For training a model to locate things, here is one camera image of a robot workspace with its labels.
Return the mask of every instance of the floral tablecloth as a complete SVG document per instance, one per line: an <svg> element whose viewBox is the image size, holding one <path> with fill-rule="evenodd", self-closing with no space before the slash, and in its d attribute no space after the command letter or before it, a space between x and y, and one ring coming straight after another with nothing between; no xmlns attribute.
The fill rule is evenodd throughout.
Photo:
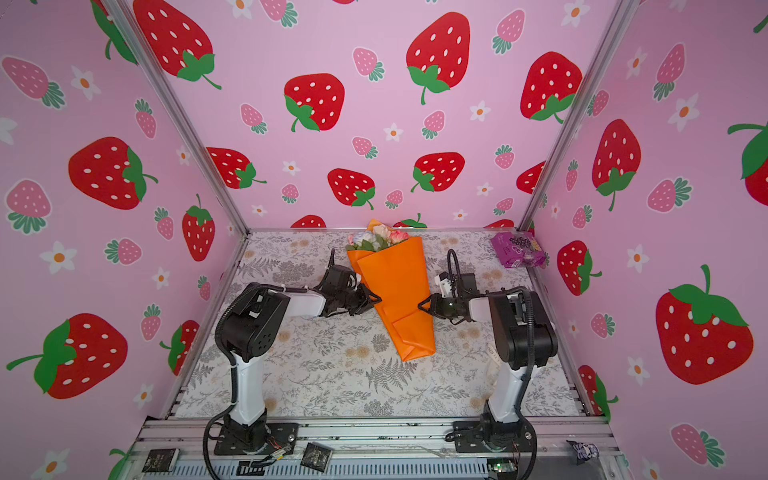
<svg viewBox="0 0 768 480"><path fill-rule="evenodd" d="M446 270L446 253L453 248L462 272L475 272L481 291L531 287L525 269L507 270L498 262L490 244L495 232L423 230L414 234L424 240L430 279ZM336 262L349 265L344 250L348 235L342 230L252 233L225 306L250 282L316 285L332 247ZM437 291L434 284L431 288ZM437 353L402 362L373 309L361 316L284 319L265 356L263 391L269 415L478 415L498 375L494 350L489 348L492 326L483 322L453 326L447 320L434 320ZM176 417L210 417L226 408L229 370L211 330ZM557 357L531 381L523 413L578 415Z"/></svg>

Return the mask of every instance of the pink wall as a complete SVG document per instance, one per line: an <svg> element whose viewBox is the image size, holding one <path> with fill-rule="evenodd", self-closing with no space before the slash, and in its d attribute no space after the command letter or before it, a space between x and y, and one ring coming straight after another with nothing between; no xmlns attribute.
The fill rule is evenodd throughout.
<svg viewBox="0 0 768 480"><path fill-rule="evenodd" d="M644 3L601 82L607 105L584 118L535 218L561 341L635 478L765 477L768 149L764 130L728 134L768 121L758 3ZM587 277L585 249L601 276Z"/></svg>
<svg viewBox="0 0 768 480"><path fill-rule="evenodd" d="M220 168L251 227L290 227L306 215L319 216L328 227L360 226L370 217L393 224L419 215L429 227L484 227L520 220L530 194L516 187L518 178L522 183L529 173L538 175L536 166L560 127L550 113L542 121L527 117L550 96L553 104L565 101L557 110L567 107L565 98L578 87L578 71L588 67L615 1L170 3L182 13L159 0L136 0L134 13L203 142L231 150L214 151L215 158L224 162L229 153L229 158L247 159L255 180L266 181L242 184L232 164ZM284 9L265 10L263 4ZM454 13L443 18L449 12ZM512 12L517 13L502 22ZM419 37L436 21L429 29L435 40L429 34ZM187 49L194 55L191 63L181 54ZM548 52L558 55L534 66ZM215 56L200 61L211 53ZM180 72L181 62L190 65ZM374 71L378 62L383 78ZM556 63L560 69L550 69ZM436 80L420 72L429 65L440 68ZM424 87L414 83L408 66L429 88L426 104L420 100ZM526 81L529 70L533 76ZM313 74L326 75L301 78ZM537 91L530 90L532 82L538 83ZM326 85L333 89L312 94ZM297 123L286 108L286 92L299 116L301 106L310 106L304 122ZM437 137L428 140L422 134L426 124ZM502 145L512 152L497 154ZM376 156L367 158L371 147ZM414 179L416 161L425 155L430 157L422 162L429 167L419 164L422 171L446 170L431 181L421 178L435 191L422 189ZM445 169L443 161L453 163ZM460 164L463 169L451 175ZM340 185L332 189L328 176L335 169L350 171L335 171L331 181ZM370 185L375 185L372 197ZM392 194L396 190L401 194ZM295 191L298 198L292 196ZM351 205L355 191L365 193L359 207ZM399 207L389 209L387 202Z"/></svg>
<svg viewBox="0 0 768 480"><path fill-rule="evenodd" d="M111 449L130 448L144 418L161 414L176 379L160 341L184 354L180 342L189 345L190 334L173 344L174 332L202 322L209 305L198 278L207 277L213 296L237 242L197 166L180 162L181 139L140 68L121 57L122 45L110 45L106 58L108 36L90 2L64 3L13 2L0 28L0 190L12 220L0 228L2 365L45 354L2 370L3 478L49 478L47 468L62 480L109 476L121 458L110 456ZM53 108L50 99L62 96L65 104ZM134 104L142 98L152 109L151 118L141 115L152 138L137 122ZM81 151L106 137L116 139ZM126 145L143 172L159 180L143 177L141 202L142 177ZM129 160L131 172L124 166ZM34 183L16 188L23 179ZM196 194L215 224L202 261L193 260L182 228ZM158 207L172 227L163 220L158 229ZM141 256L135 260L137 251L122 242L129 248L112 263L107 244L123 239L138 245ZM167 285L158 287L153 277L160 268ZM159 320L143 322L152 305Z"/></svg>

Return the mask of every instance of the white flower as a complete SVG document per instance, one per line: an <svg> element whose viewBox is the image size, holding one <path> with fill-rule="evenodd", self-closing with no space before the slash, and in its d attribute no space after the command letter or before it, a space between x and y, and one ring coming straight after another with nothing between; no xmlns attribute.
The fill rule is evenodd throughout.
<svg viewBox="0 0 768 480"><path fill-rule="evenodd" d="M72 65L72 73L74 73L74 78L72 78L71 83L72 86L82 90L83 95L85 95L88 100L91 100L95 94L101 93L101 89L94 83L94 75L91 72L86 71L83 73L79 68Z"/></svg>
<svg viewBox="0 0 768 480"><path fill-rule="evenodd" d="M638 385L643 385L643 379L650 378L650 373L643 368L643 359L640 357L632 359L632 357L628 356L627 360L629 361L627 375L633 376L634 379L637 380Z"/></svg>
<svg viewBox="0 0 768 480"><path fill-rule="evenodd" d="M139 409L144 407L144 403L152 401L152 389L154 385L141 384L141 390L134 397L134 402L138 405Z"/></svg>
<svg viewBox="0 0 768 480"><path fill-rule="evenodd" d="M485 121L485 114L491 111L491 109L485 106L485 100L480 100L480 103L470 107L469 111L472 112L472 116L469 120Z"/></svg>
<svg viewBox="0 0 768 480"><path fill-rule="evenodd" d="M643 271L643 263L647 263L650 258L648 255L643 254L643 246L638 245L636 249L627 249L627 255L629 255L629 261L627 262L627 268L634 267L638 273Z"/></svg>
<svg viewBox="0 0 768 480"><path fill-rule="evenodd" d="M488 182L485 182L478 187L478 196L482 195L483 197L487 197L491 190L493 190L493 187L488 185Z"/></svg>
<svg viewBox="0 0 768 480"><path fill-rule="evenodd" d="M672 0L672 3L670 3L670 8L677 8L678 12L682 12L687 2L688 0Z"/></svg>
<svg viewBox="0 0 768 480"><path fill-rule="evenodd" d="M397 128L397 125L392 124L390 128L385 128L384 133L386 134L387 141L394 140L394 141L400 141L400 135L402 135L402 130L399 130Z"/></svg>
<svg viewBox="0 0 768 480"><path fill-rule="evenodd" d="M152 280L155 281L158 290L168 286L168 277L170 277L170 272L163 270L162 266L157 269L157 274L152 276Z"/></svg>
<svg viewBox="0 0 768 480"><path fill-rule="evenodd" d="M647 53L643 53L640 47L637 47L637 51L635 52L634 57L630 58L627 62L627 66L629 67L629 71L627 71L627 78L637 77L640 74L640 66L643 64L647 56Z"/></svg>
<svg viewBox="0 0 768 480"><path fill-rule="evenodd" d="M55 241L53 243L53 251L41 253L40 258L50 263L48 268L51 271L51 275L53 275L54 273L61 270L61 268L74 270L74 263L72 263L72 259L77 254L77 252L78 251L74 248L65 250L64 245L61 245L61 242Z"/></svg>
<svg viewBox="0 0 768 480"><path fill-rule="evenodd" d="M576 322L574 322L573 320L571 320L571 321L568 323L568 332L570 332L570 333L571 333L571 335L573 335L573 336L574 336L574 338L576 338L576 335L578 335L578 334L579 334L579 332L580 332L580 330L579 330L579 329L578 329L578 327L576 326Z"/></svg>
<svg viewBox="0 0 768 480"><path fill-rule="evenodd" d="M4 141L8 145L13 145L13 137L11 136L11 130L18 125L10 118L0 117L0 141Z"/></svg>
<svg viewBox="0 0 768 480"><path fill-rule="evenodd" d="M227 0L227 3L232 5L232 15L234 18L245 17L251 19L250 6L253 5L253 0Z"/></svg>
<svg viewBox="0 0 768 480"><path fill-rule="evenodd" d="M296 166L296 162L295 161L292 161L292 162L284 161L283 162L283 171L284 172L288 172L291 175L291 177L295 177L296 176L296 172L300 172L301 169Z"/></svg>
<svg viewBox="0 0 768 480"><path fill-rule="evenodd" d="M182 145L180 149L176 150L176 155L179 156L179 163L182 165L187 165L189 167L190 164L190 154L187 151L187 148Z"/></svg>
<svg viewBox="0 0 768 480"><path fill-rule="evenodd" d="M565 16L563 17L563 22L560 24L561 26L571 24L574 27L578 27L578 24L581 21L581 16L586 15L587 12L589 12L589 5L584 5L584 0L576 0L576 2L573 3L566 3L564 8Z"/></svg>
<svg viewBox="0 0 768 480"><path fill-rule="evenodd" d="M683 131L685 124L689 120L699 117L699 111L696 107L696 102L699 100L698 92L687 101L683 98L678 98L675 104L675 112L667 121L668 124L677 124L677 131Z"/></svg>
<svg viewBox="0 0 768 480"><path fill-rule="evenodd" d="M62 451L61 453L51 452L45 454L45 463L42 467L35 470L30 478L40 478L41 480L52 480L54 475L64 473L67 471L67 464L64 460L69 455L69 449Z"/></svg>
<svg viewBox="0 0 768 480"><path fill-rule="evenodd" d="M373 227L373 233L380 235L384 240L388 240L392 236L392 231L386 225L376 225Z"/></svg>
<svg viewBox="0 0 768 480"><path fill-rule="evenodd" d="M648 480L664 480L659 474L659 464L649 462L643 457L643 476Z"/></svg>

